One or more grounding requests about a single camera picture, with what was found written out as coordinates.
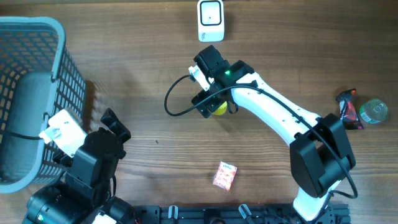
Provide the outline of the black snack bag orange sticker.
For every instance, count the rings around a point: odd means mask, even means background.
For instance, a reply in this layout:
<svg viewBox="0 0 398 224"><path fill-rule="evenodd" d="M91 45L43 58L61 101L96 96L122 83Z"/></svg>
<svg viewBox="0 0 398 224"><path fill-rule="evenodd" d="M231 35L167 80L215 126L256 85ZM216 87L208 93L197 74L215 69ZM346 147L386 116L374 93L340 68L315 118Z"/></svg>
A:
<svg viewBox="0 0 398 224"><path fill-rule="evenodd" d="M352 88L342 91L336 97L336 101L339 103L340 107L340 120L346 130L364 129L352 102L355 94L356 89Z"/></svg>

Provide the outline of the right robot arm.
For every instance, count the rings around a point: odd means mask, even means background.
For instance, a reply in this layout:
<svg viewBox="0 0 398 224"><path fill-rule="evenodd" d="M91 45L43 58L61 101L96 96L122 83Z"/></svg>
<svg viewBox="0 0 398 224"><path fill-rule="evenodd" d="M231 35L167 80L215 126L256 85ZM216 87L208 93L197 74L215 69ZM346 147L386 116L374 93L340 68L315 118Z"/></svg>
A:
<svg viewBox="0 0 398 224"><path fill-rule="evenodd" d="M242 107L272 128L288 145L291 174L299 186L292 206L299 219L315 223L356 165L342 121L334 114L321 117L272 89L255 70L238 60L230 64L212 45L194 57L188 70L202 90L192 99L208 118L223 105Z"/></svg>

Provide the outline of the yellow plastic jar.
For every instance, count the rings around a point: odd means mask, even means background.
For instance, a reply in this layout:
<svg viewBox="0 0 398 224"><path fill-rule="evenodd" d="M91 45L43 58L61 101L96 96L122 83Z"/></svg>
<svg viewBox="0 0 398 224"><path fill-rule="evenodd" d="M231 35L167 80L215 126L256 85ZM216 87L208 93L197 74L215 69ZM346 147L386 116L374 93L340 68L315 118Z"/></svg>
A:
<svg viewBox="0 0 398 224"><path fill-rule="evenodd" d="M227 109L228 109L228 103L225 101L218 109L212 112L212 114L215 116L221 116L226 113Z"/></svg>

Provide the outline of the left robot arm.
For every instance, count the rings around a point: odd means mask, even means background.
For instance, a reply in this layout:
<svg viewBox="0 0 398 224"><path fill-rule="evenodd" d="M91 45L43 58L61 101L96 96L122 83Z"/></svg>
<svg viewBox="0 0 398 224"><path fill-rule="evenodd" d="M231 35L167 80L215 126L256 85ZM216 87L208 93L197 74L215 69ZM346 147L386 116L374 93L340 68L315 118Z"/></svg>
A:
<svg viewBox="0 0 398 224"><path fill-rule="evenodd" d="M54 142L53 161L65 167L27 203L24 223L136 223L135 209L116 196L116 168L131 133L107 108L102 128L86 133L70 108L49 119L39 136Z"/></svg>

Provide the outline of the red tissue packet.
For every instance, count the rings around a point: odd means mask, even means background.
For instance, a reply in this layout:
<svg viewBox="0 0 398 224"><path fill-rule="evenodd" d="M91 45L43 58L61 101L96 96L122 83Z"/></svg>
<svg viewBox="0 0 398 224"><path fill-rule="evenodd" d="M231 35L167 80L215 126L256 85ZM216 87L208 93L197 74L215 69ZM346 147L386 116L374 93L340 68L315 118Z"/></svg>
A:
<svg viewBox="0 0 398 224"><path fill-rule="evenodd" d="M229 191L234 177L237 172L237 167L225 162L220 162L218 170L213 178L212 184Z"/></svg>

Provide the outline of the round metal tin can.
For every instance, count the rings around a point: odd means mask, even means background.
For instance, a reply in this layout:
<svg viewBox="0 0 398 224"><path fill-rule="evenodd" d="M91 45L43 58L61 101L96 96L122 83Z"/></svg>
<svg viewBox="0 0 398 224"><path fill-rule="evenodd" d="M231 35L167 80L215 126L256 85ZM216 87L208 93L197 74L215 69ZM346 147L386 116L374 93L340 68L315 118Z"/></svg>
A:
<svg viewBox="0 0 398 224"><path fill-rule="evenodd" d="M371 99L360 107L359 114L365 122L377 124L387 119L388 107L382 100Z"/></svg>

